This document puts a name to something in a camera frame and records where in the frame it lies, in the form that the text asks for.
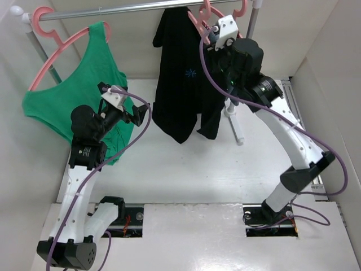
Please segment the black t shirt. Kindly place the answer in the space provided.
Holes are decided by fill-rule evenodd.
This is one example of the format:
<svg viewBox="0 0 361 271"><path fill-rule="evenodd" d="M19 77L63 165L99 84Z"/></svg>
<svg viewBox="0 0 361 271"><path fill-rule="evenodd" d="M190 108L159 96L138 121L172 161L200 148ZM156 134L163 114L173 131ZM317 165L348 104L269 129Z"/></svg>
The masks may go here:
<svg viewBox="0 0 361 271"><path fill-rule="evenodd" d="M178 143L188 140L197 120L201 121L198 133L216 139L225 99L203 71L201 37L188 12L188 7L165 9L152 41L161 49L152 118Z"/></svg>

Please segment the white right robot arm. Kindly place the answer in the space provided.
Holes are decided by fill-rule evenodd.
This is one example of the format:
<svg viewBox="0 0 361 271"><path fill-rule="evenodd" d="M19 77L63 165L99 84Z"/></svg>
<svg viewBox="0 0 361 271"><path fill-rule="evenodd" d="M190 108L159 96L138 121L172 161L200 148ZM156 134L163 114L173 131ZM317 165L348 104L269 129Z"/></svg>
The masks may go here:
<svg viewBox="0 0 361 271"><path fill-rule="evenodd" d="M288 203L334 160L305 134L276 81L261 73L263 50L247 38L228 38L209 48L209 68L224 75L231 95L242 99L272 131L290 158L274 191L262 202L261 216L275 223Z"/></svg>

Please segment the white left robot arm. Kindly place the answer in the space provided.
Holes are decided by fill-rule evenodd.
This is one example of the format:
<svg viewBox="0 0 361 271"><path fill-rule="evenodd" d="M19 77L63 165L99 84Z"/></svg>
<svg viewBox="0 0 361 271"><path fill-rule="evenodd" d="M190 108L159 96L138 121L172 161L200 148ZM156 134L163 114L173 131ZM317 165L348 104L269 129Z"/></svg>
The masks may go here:
<svg viewBox="0 0 361 271"><path fill-rule="evenodd" d="M102 168L121 156L136 141L132 140L114 155L106 158L105 135L120 121L140 126L150 124L149 103L132 107L101 101L98 112L89 106L79 106L71 113L73 140L69 158L68 184L55 225L45 241L39 241L37 254L52 267L63 270L91 269L99 239L111 223L119 224L126 216L122 198L106 196L90 217L87 207L94 188L95 176Z"/></svg>

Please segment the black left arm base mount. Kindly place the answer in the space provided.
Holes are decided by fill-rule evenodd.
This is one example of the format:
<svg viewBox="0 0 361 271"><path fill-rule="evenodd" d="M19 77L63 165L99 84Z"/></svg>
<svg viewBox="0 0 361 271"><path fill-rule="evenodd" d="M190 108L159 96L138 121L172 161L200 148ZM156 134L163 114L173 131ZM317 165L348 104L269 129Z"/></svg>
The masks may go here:
<svg viewBox="0 0 361 271"><path fill-rule="evenodd" d="M144 204L127 204L124 218L111 223L108 231L114 238L140 238L143 234Z"/></svg>

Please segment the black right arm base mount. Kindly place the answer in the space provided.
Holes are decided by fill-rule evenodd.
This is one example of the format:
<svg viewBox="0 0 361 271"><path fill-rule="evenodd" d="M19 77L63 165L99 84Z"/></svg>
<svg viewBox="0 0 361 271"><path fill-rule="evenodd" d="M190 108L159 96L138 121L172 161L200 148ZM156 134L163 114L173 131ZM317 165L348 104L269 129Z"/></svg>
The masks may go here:
<svg viewBox="0 0 361 271"><path fill-rule="evenodd" d="M262 213L260 204L243 205L246 237L298 237L293 210L290 205L271 220Z"/></svg>

